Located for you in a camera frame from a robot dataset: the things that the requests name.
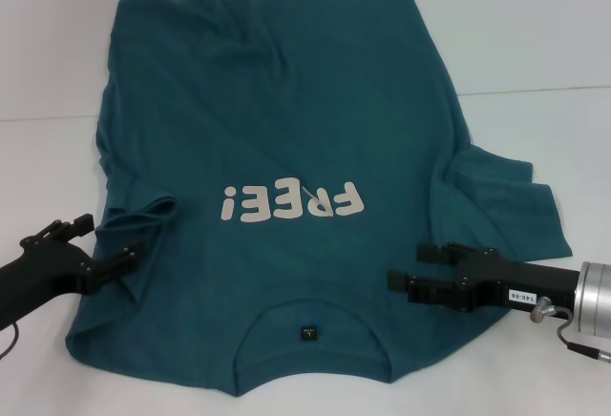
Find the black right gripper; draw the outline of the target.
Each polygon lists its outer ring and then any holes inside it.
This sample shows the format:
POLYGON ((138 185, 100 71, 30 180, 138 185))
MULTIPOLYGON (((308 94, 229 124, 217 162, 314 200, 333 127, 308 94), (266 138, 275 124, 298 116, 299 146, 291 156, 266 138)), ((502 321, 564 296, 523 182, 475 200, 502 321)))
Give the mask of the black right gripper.
POLYGON ((424 263, 458 263, 457 285, 452 281, 417 278, 402 271, 388 272, 388 289, 408 301, 472 312, 499 306, 531 311, 543 298, 549 304, 573 308, 579 272, 508 260, 497 252, 448 242, 419 244, 416 259, 424 263))

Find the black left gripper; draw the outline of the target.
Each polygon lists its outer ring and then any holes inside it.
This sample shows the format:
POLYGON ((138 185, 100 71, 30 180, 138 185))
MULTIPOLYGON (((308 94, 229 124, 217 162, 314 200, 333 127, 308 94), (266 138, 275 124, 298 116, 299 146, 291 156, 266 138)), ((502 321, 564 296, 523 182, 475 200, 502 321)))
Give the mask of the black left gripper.
POLYGON ((94 260, 70 240, 93 232, 94 217, 56 220, 20 241, 23 254, 1 267, 1 327, 6 328, 64 294, 96 293, 109 282, 134 273, 145 254, 141 240, 119 253, 94 260))

